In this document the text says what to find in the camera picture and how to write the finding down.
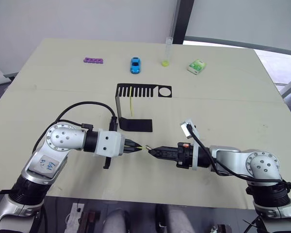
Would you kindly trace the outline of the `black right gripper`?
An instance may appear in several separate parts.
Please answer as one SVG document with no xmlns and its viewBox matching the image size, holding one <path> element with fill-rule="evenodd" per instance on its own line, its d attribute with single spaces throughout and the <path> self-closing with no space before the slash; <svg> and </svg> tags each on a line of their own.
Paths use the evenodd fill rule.
<svg viewBox="0 0 291 233">
<path fill-rule="evenodd" d="M 194 147 L 190 143 L 179 142 L 178 148 L 161 146 L 149 149 L 148 153 L 157 159 L 177 161 L 176 167 L 189 169 L 193 163 L 193 150 Z"/>
</svg>

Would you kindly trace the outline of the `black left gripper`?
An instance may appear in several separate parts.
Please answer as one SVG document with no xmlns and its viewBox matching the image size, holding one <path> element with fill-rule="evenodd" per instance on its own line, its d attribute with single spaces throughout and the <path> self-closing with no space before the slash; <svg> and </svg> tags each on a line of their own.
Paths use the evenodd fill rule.
<svg viewBox="0 0 291 233">
<path fill-rule="evenodd" d="M 107 143 L 106 146 L 103 146 L 103 151 L 106 152 L 104 169 L 109 169 L 112 158 L 121 156 L 123 153 L 140 151 L 140 147 L 142 147 L 140 144 L 126 139 L 117 131 L 117 126 L 117 117 L 113 116 L 109 124 L 109 131 L 106 132 L 103 141 Z"/>
</svg>

